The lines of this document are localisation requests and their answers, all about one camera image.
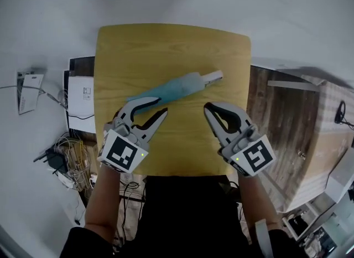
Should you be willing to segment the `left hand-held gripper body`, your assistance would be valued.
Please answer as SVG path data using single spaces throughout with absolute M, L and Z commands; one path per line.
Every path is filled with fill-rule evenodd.
M 132 173 L 149 154 L 152 125 L 134 124 L 136 110 L 120 110 L 104 124 L 103 140 L 97 160 L 119 172 Z

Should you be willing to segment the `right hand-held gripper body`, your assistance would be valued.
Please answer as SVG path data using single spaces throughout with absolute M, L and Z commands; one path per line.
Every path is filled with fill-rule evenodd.
M 247 127 L 218 153 L 245 177 L 256 176 L 276 160 L 268 137 L 260 135 L 255 125 Z

